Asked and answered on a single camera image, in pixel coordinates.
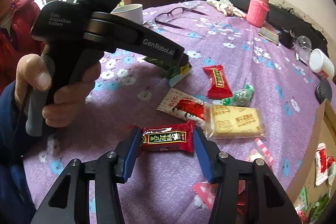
eyeglasses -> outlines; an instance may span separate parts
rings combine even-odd
[[[199,11],[196,11],[196,10],[192,10],[192,9],[189,9],[189,8],[177,7],[177,8],[174,8],[173,10],[171,10],[170,12],[162,13],[162,14],[158,15],[154,19],[154,21],[155,21],[155,23],[159,23],[161,25],[165,25],[165,26],[168,26],[168,27],[176,28],[176,29],[185,30],[185,28],[183,28],[183,27],[179,27],[179,26],[168,23],[170,20],[182,16],[185,11],[186,12],[192,12],[192,13],[199,14],[199,15],[204,15],[204,16],[207,15],[205,13],[202,13],[202,12],[199,12]]]

yellow packaged biscuit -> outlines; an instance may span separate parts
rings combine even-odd
[[[205,104],[207,138],[264,137],[260,112],[255,108]]]

cardboard box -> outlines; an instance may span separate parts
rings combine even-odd
[[[302,164],[290,183],[287,194],[292,203],[298,198],[303,186],[307,189],[308,211],[322,196],[329,192],[328,180],[319,186],[315,185],[315,153],[319,143],[326,144],[327,156],[336,159],[336,114],[328,100],[319,106],[316,111],[316,121]],[[331,196],[336,190],[336,179],[331,187]]]

white paper cup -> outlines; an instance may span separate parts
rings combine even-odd
[[[120,6],[115,8],[111,14],[129,19],[140,25],[143,23],[142,4]]]
[[[332,79],[335,68],[331,60],[319,48],[313,50],[309,58],[309,67],[318,76]]]

purple tablecloth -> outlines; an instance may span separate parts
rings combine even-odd
[[[157,26],[154,18],[181,5],[197,4],[208,16],[185,12],[172,21],[187,30]],[[294,52],[268,42],[244,19],[224,17],[203,1],[172,4],[144,11],[145,26],[185,47],[193,72],[174,88],[207,100],[209,80],[202,67],[222,64],[231,90],[252,84],[252,107],[261,111],[265,144],[275,159],[273,171],[286,189],[304,156],[315,112],[319,79],[297,62]],[[83,113],[66,129],[41,141],[24,166],[31,196],[38,207],[62,169],[73,158],[95,160],[129,134],[128,127],[156,127],[182,122],[156,108],[169,90],[162,70],[142,56],[117,50],[100,60],[102,74],[87,98]],[[336,106],[335,97],[332,105]],[[244,160],[253,139],[218,140],[222,151]],[[132,177],[119,185],[125,221],[129,223],[207,223],[191,187],[204,181],[196,155],[184,152],[145,153]],[[94,188],[90,187],[90,218],[95,222]]]

